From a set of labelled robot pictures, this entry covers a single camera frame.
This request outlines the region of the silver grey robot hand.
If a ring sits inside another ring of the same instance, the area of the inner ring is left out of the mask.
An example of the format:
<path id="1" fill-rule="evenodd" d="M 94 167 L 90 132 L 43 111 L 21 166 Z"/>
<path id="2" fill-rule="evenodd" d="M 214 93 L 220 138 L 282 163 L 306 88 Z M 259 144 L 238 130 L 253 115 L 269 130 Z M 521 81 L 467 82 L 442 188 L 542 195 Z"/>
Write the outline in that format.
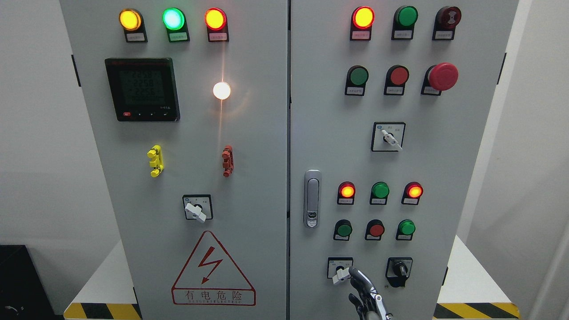
<path id="1" fill-rule="evenodd" d="M 348 271 L 350 284 L 360 296 L 358 299 L 350 293 L 348 300 L 354 304 L 360 320 L 393 320 L 393 314 L 387 310 L 383 297 L 370 279 L 355 267 L 349 267 Z"/>

